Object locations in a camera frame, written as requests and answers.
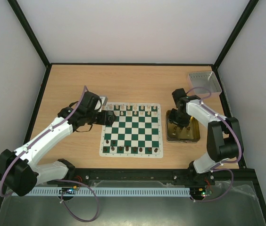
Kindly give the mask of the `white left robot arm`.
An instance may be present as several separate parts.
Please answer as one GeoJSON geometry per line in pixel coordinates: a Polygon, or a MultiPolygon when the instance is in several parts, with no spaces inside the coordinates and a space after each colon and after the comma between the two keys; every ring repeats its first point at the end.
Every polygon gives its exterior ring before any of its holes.
{"type": "Polygon", "coordinates": [[[61,109],[53,122],[35,138],[14,151],[0,154],[0,185],[18,196],[28,194],[36,185],[59,179],[72,179],[75,167],[65,159],[39,165],[43,156],[65,137],[84,125],[112,125],[116,115],[104,110],[108,98],[87,89],[80,99],[61,109]]]}

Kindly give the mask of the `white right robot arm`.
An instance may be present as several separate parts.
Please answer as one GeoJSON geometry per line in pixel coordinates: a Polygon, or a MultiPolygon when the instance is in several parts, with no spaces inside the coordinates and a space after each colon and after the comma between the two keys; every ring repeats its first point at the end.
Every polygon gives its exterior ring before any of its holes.
{"type": "Polygon", "coordinates": [[[177,135],[180,130],[187,130],[191,119],[196,119],[207,129],[206,152],[188,167],[188,180],[196,185],[204,179],[204,174],[213,172],[222,164],[238,163],[243,154],[243,141],[235,117],[225,117],[204,103],[204,99],[211,97],[211,92],[203,98],[188,93],[183,88],[172,93],[176,108],[166,117],[167,126],[173,124],[167,131],[177,135]]]}

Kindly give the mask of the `green white chess board mat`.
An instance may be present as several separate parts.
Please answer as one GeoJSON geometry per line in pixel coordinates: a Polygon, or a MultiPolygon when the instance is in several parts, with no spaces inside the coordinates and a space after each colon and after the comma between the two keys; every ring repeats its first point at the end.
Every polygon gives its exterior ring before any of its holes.
{"type": "Polygon", "coordinates": [[[132,157],[132,158],[162,158],[163,157],[163,133],[161,106],[157,103],[121,103],[108,102],[104,110],[112,110],[116,115],[116,121],[111,126],[103,126],[101,132],[101,142],[99,154],[101,157],[132,157]],[[129,146],[129,151],[125,151],[125,146],[129,146]],[[107,152],[103,152],[103,147],[107,147],[107,152]]]}

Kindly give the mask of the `gold metal tin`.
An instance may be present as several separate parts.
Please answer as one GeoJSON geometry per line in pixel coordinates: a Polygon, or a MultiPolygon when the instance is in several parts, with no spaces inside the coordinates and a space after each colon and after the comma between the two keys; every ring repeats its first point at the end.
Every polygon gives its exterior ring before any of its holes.
{"type": "Polygon", "coordinates": [[[193,117],[187,127],[180,128],[170,123],[168,117],[171,110],[166,112],[166,140],[173,143],[197,143],[200,140],[199,122],[193,117]]]}

